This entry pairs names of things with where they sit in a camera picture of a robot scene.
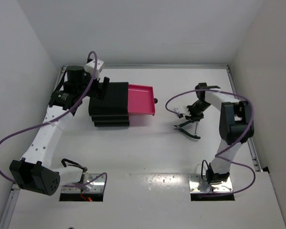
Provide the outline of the green flush cutters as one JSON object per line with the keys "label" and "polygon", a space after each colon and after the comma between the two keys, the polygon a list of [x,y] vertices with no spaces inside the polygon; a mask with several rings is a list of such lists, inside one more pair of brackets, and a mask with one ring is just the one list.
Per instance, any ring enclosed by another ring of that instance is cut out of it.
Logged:
{"label": "green flush cutters", "polygon": [[[185,135],[188,138],[191,138],[194,140],[200,140],[201,139],[200,136],[195,136],[196,122],[197,121],[193,121],[193,120],[185,121],[184,123],[174,125],[174,130],[179,131],[180,133],[182,133],[183,135]],[[188,130],[189,130],[188,125],[194,125],[194,132],[193,133],[188,132]]]}

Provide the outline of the black drawer cabinet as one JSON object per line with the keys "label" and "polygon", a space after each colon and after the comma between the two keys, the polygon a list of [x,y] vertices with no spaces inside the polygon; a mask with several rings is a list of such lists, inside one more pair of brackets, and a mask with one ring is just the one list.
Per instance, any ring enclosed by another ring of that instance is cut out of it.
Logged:
{"label": "black drawer cabinet", "polygon": [[103,100],[91,98],[88,112],[95,127],[128,127],[128,82],[109,83]]}

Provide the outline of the pink top drawer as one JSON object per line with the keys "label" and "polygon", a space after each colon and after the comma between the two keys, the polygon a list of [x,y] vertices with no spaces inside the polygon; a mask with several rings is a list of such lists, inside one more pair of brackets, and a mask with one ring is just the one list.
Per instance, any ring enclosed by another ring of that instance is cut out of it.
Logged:
{"label": "pink top drawer", "polygon": [[129,84],[128,113],[130,115],[155,115],[155,97],[152,86]]}

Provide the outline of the silver metal wrench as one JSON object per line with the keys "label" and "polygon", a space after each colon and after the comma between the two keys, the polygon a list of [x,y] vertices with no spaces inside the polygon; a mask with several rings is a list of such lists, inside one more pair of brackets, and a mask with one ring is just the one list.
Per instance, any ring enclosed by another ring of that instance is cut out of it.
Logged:
{"label": "silver metal wrench", "polygon": [[198,136],[199,122],[196,122],[195,126],[195,136]]}

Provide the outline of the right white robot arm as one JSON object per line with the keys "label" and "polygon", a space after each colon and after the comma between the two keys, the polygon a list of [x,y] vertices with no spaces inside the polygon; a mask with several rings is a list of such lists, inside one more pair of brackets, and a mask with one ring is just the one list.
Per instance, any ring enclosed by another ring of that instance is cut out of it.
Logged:
{"label": "right white robot arm", "polygon": [[220,111],[219,134],[221,142],[216,156],[208,164],[205,172],[206,182],[215,184],[225,182],[230,176],[231,163],[243,143],[254,134],[252,107],[246,100],[238,100],[224,93],[213,92],[218,86],[199,83],[196,87],[198,100],[187,106],[187,120],[200,121],[204,111],[215,107]]}

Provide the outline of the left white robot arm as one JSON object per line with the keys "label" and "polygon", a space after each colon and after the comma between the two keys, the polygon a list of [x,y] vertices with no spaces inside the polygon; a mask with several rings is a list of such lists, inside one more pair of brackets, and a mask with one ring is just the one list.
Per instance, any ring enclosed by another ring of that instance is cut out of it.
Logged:
{"label": "left white robot arm", "polygon": [[10,172],[20,189],[53,195],[59,187],[86,189],[94,180],[86,180],[87,168],[62,160],[62,167],[52,168],[52,159],[64,128],[75,116],[83,98],[103,99],[109,84],[105,77],[100,86],[99,74],[103,62],[85,66],[67,66],[57,87],[51,94],[42,124],[28,150],[20,160],[13,160]]}

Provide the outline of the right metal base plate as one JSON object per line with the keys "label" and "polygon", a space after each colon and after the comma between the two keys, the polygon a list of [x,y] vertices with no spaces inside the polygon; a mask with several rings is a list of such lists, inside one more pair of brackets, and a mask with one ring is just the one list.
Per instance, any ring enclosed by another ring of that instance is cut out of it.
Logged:
{"label": "right metal base plate", "polygon": [[189,187],[191,194],[217,194],[217,193],[232,193],[233,186],[231,178],[220,183],[208,184],[205,174],[189,174]]}

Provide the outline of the metal base plate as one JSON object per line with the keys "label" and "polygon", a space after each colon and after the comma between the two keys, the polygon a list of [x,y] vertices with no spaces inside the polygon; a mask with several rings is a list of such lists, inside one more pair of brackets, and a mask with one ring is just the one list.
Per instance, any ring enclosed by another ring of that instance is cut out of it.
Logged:
{"label": "metal base plate", "polygon": [[107,173],[86,173],[80,184],[66,185],[61,188],[61,194],[103,194],[107,184]]}
{"label": "metal base plate", "polygon": [[233,186],[231,178],[220,183],[208,184],[205,174],[189,174],[189,187],[191,194],[217,194],[217,193],[232,193]]}

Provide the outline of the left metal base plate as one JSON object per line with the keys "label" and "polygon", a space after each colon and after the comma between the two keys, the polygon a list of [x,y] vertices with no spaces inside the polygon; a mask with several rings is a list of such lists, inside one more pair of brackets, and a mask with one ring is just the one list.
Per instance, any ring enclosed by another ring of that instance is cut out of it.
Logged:
{"label": "left metal base plate", "polygon": [[103,194],[107,184],[107,173],[86,173],[80,184],[66,185],[61,188],[61,194]]}

